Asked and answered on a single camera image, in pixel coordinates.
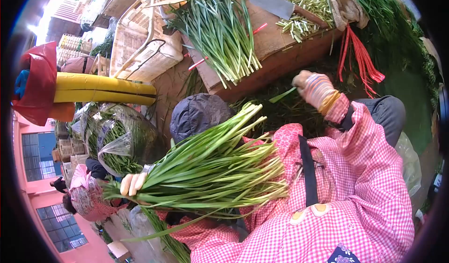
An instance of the work glove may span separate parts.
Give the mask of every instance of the work glove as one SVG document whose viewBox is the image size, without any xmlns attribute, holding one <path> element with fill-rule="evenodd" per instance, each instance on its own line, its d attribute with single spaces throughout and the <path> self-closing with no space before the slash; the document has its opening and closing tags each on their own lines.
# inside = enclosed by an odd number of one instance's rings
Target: work glove
<svg viewBox="0 0 449 263">
<path fill-rule="evenodd" d="M 291 85 L 296 87 L 307 103 L 318 109 L 318 112 L 324 116 L 340 97 L 340 93 L 334 89 L 326 75 L 312 73 L 308 70 L 301 70 L 293 78 Z"/>
<path fill-rule="evenodd" d="M 135 196 L 137 191 L 140 190 L 145 182 L 148 172 L 142 172 L 137 174 L 127 174 L 120 185 L 120 194 L 123 196 Z"/>
</svg>

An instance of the dark gray hat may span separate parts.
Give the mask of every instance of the dark gray hat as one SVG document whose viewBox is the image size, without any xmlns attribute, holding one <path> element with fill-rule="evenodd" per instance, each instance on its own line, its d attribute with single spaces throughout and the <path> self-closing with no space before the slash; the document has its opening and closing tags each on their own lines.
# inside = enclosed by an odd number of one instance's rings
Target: dark gray hat
<svg viewBox="0 0 449 263">
<path fill-rule="evenodd" d="M 175 143 L 223 123 L 233 110 L 219 96 L 199 93 L 181 100 L 173 109 L 170 133 Z"/>
</svg>

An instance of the jeans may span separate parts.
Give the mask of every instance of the jeans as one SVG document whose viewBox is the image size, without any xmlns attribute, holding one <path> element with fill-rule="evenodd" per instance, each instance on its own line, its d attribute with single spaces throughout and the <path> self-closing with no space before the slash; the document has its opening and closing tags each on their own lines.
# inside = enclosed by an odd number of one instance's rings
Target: jeans
<svg viewBox="0 0 449 263">
<path fill-rule="evenodd" d="M 384 127 L 388 144 L 395 147 L 406 123 L 406 109 L 401 100 L 384 96 L 376 99 L 357 99 L 355 102 L 365 104 L 374 122 Z"/>
</svg>

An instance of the red plastic bag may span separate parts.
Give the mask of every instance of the red plastic bag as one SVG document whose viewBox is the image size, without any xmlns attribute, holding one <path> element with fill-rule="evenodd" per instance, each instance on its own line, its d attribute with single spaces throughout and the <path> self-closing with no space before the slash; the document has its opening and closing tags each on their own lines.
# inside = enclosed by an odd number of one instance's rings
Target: red plastic bag
<svg viewBox="0 0 449 263">
<path fill-rule="evenodd" d="M 31 123 L 45 126 L 56 92 L 56 42 L 32 47 L 20 58 L 20 65 L 29 67 L 30 75 L 23 97 L 11 101 L 13 109 Z"/>
</svg>

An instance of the cardboard box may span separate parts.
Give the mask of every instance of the cardboard box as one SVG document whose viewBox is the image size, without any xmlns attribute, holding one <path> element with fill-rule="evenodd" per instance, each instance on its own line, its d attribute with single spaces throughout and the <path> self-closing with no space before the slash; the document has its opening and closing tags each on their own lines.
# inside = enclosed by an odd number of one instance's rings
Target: cardboard box
<svg viewBox="0 0 449 263">
<path fill-rule="evenodd" d="M 53 161 L 54 162 L 60 162 L 61 161 L 61 157 L 59 156 L 59 151 L 58 150 L 53 150 L 52 151 L 52 156 L 53 156 Z"/>
<path fill-rule="evenodd" d="M 126 258 L 131 256 L 129 250 L 119 241 L 113 241 L 108 244 L 108 248 L 120 262 L 125 261 Z"/>
</svg>

